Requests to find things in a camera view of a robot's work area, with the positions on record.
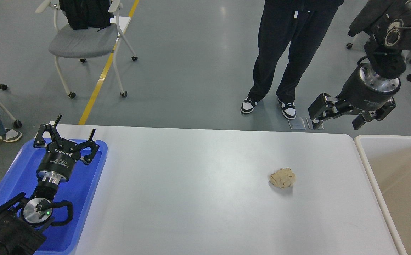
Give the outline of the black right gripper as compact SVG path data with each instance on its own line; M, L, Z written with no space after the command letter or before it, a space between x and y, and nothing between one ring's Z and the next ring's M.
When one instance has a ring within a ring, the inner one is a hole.
M396 107L393 96L400 90L400 79L386 79L369 63L360 63L343 85L339 98L321 93L308 108L309 119L324 122L359 111L354 130L373 120L382 121Z

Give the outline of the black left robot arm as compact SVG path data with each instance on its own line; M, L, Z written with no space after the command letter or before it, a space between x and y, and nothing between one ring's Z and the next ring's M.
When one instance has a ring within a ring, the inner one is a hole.
M60 136L57 125L43 123L34 138L34 148L44 148L44 157L36 171L37 186L27 198L19 193L0 206L0 255L32 255L47 237L50 226L64 226L74 218L71 201L55 202L59 185L70 180L78 161L89 165L99 151L93 140L95 129L81 143Z

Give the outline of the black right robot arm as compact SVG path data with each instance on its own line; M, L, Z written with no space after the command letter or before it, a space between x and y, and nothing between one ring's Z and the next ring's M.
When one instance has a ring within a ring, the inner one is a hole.
M353 128L383 120L395 107L400 76L406 70L402 52L411 51L411 0L369 0L352 21L348 35L369 35L365 58L336 97L320 94L309 107L309 125L319 129L330 118L356 115Z

